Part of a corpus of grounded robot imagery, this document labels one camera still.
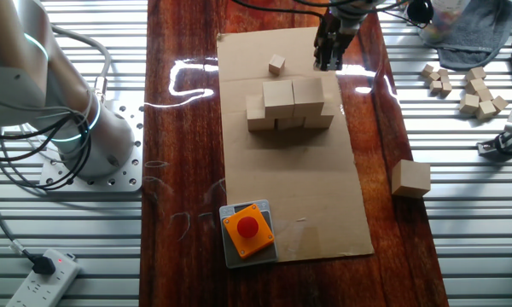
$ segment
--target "large wooden cube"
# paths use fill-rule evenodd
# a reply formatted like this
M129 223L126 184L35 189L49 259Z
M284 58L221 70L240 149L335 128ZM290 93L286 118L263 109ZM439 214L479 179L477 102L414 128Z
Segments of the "large wooden cube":
M463 113L469 113L473 114L478 110L478 107L480 106L480 98L475 95L467 94L465 95L461 103L459 104L459 111Z
M265 117L287 119L294 115L292 80L264 82Z
M320 78L292 81L294 89L294 117L318 116L324 106L323 82Z
M393 195L420 198L430 191L430 164L400 160L393 168Z
M264 97L247 96L247 125L249 131L273 130L275 120L265 117Z

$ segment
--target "power strip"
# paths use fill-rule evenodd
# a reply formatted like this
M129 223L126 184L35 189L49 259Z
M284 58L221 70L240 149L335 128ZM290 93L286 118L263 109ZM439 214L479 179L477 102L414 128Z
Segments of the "power strip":
M31 271L6 307L55 307L79 272L79 264L71 254L49 249L44 254L55 265L53 275L40 275Z

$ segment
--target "black cable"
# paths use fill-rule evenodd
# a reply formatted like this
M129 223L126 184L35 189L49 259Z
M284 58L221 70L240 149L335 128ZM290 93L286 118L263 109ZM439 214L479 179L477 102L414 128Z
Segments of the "black cable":
M73 179L79 174L79 172L84 168L85 164L87 163L87 160L89 159L89 156L90 156L90 148L91 148L91 141L90 141L90 134L89 134L89 127L87 126L87 123L83 123L82 125L79 125L79 130L80 130L80 141L81 141L81 146L84 146L84 144L87 144L85 145L86 146L86 149L85 150L82 150L79 152L79 157L78 157L78 160L76 161L76 163L74 164L73 168L65 175L63 176L62 178L60 178L59 180L55 181L55 182L52 182L52 183L47 183L47 184L44 184L44 185L37 185L37 184L34 184L32 182L30 182L28 179L26 179L26 177L24 177L18 170L15 166L13 166L11 164L11 160L9 159L9 156L8 156L8 152L5 148L5 143L4 143L4 140L0 140L0 145L2 147L2 152L4 154L4 157L5 159L7 159L7 163L8 163L8 166L15 172L15 174L17 174L17 176L19 176L19 178L22 180L21 181L18 181L18 180L15 180L6 170L5 168L3 167L3 165L0 164L0 169L2 170L3 174L9 178L9 180L11 180L13 183L21 186L21 187L26 187L26 188L39 188L39 189L42 189L44 191L50 191L50 190L56 190L58 188L62 188L64 186L66 186L67 184L71 184L73 182ZM54 185L58 184L59 182L63 182L67 180L64 184L62 184L61 186L59 187L54 187L54 188L51 188L53 187Z
M55 136L59 132L59 130L62 128L62 126L68 122L68 120L70 120L70 118L62 119L61 124L58 125L57 127L55 127L55 129L49 134L48 138L42 143L42 145L40 145L40 147L32 150L30 153L25 153L25 154L22 154L20 156L14 157L14 158L6 159L6 158L0 157L0 162L19 161L22 159L30 158L34 154L37 154L40 151L44 150L44 148L49 144L49 142L51 142L51 139L53 138L53 136Z
M411 25L416 26L416 27L418 27L418 28L420 28L420 29L424 29L424 28L426 28L426 27L428 26L428 24L425 24L425 26L419 26L417 23L415 23L415 22L413 22L413 21L411 21L411 20L409 20L409 19L407 19L407 18L405 18L405 17L398 16L398 15L395 15L395 14L392 14L392 13L389 13L389 12L383 12L383 13L385 13L385 14L389 14L389 15L391 15L391 16L393 16L393 17L400 18L401 20L407 21L407 22L409 22Z
M60 125L62 120L63 119L58 120L56 123L54 123L51 126L48 126L46 128L43 128L40 131L36 131L36 132L33 132L33 133L29 133L29 134L22 134L22 135L19 135L19 136L3 136L3 135L0 135L0 139L3 139L3 140L23 140L23 139L27 139L27 138L31 138L31 137L35 137L35 136L41 136L42 134L44 134L46 132L49 132L49 131L53 130L54 128L56 128L58 125Z
M319 13L313 12L313 11L305 11L305 10L298 10L298 9L265 8L265 7L260 7L260 6L253 5L253 4L250 4L250 3L244 3L241 0L231 0L231 1L233 1L234 3L237 3L239 5L242 5L245 8L249 8L249 9L257 9L257 10L261 10L261 11L265 11L265 12L275 12L275 13L310 14L310 15L313 15L313 16L316 16L316 17L320 18L320 20L324 20L324 16L322 14L319 14Z
M300 4L304 4L304 5L308 5L308 6L312 6L312 7L316 7L316 8L333 8L336 6L351 4L357 0L345 0L345 1L339 1L336 3L313 3L313 2L309 2L309 1L305 1L305 0L294 0L294 1L297 3L300 3Z
M389 9L394 9L394 8L397 8L403 4L406 4L406 3L410 3L412 2L413 0L402 0L400 1L399 3L395 3L395 4L391 4L391 5L388 5L386 7L383 7L383 8L379 8L379 9L357 9L357 8L349 8L349 9L344 9L344 8L337 8L340 12L344 13L344 14L370 14L370 13L380 13L380 12L385 12L385 11L388 11Z

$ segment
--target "wooden block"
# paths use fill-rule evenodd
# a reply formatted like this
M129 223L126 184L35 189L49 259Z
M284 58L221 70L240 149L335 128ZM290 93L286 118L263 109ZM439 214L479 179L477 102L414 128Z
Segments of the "wooden block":
M267 119L287 119L294 115L292 80L264 82L264 105Z
M301 128L304 126L305 118L275 119L277 130Z
M440 77L448 77L450 74L448 73L447 69L440 68L438 70L438 75L440 75Z
M323 111L324 91L320 78L292 81L294 89L294 117L318 116Z
M281 74L282 70L284 70L284 63L286 59L280 55L273 55L270 60L269 70L271 73L276 74L277 76Z
M393 195L421 198L430 191L430 164L400 160L393 168Z
M450 83L450 76L440 76L440 81L442 83Z
M430 76L431 73L433 73L434 71L434 67L430 66L430 65L426 65L425 68L423 68L422 72L421 72L421 75L425 78L428 78L428 76Z
M442 90L442 83L440 81L433 81L430 83L430 93L438 94Z
M486 78L486 72L484 72L484 67L475 67L468 71L465 78L467 81L475 80L475 79L484 79Z
M440 80L440 75L438 75L437 72L432 72L430 75L428 75L428 82L432 83L433 81Z
M440 94L442 95L442 97L446 97L451 93L452 90L453 88L451 87L450 83L442 83L442 91L440 92Z
M480 98L480 102L493 100L493 95L488 89L478 90L476 95Z
M275 120L265 117L264 97L247 96L247 124L249 131L273 130Z
M479 120L488 119L493 116L496 111L497 109L493 106L493 102L483 101L480 102L480 106L478 107L478 110L476 110L476 117Z
M478 90L487 89L487 86L484 83L484 80L474 79L468 81L464 89L467 91L467 94L474 95Z
M323 112L318 116L308 116L305 118L304 128L306 129L328 129L334 119L334 107L324 104Z
M493 106L497 110L493 115L501 113L501 111L503 111L509 105L501 96L497 96L497 98L493 99L492 102Z
M476 110L478 110L479 106L480 98L475 95L467 94L461 100L461 104L459 105L459 111L463 113L473 114L474 112L476 112Z

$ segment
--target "stack of wooden blocks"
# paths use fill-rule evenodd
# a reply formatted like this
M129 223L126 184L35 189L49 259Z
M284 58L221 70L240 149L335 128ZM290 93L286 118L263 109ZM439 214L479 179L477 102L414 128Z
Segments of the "stack of wooden blocks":
M482 120L499 114L509 105L501 96L493 98L491 91L484 83L486 78L484 68L472 68L465 78L467 79L466 95L461 100L460 112L475 113L476 117Z
M273 55L269 71L280 75L285 59ZM263 83L263 95L247 96L249 131L291 128L328 129L334 110L324 103L320 78L269 81Z
M447 69L439 69L435 72L434 67L427 64L422 70L421 75L427 78L431 94L441 94L443 97L446 97L451 93L452 87Z

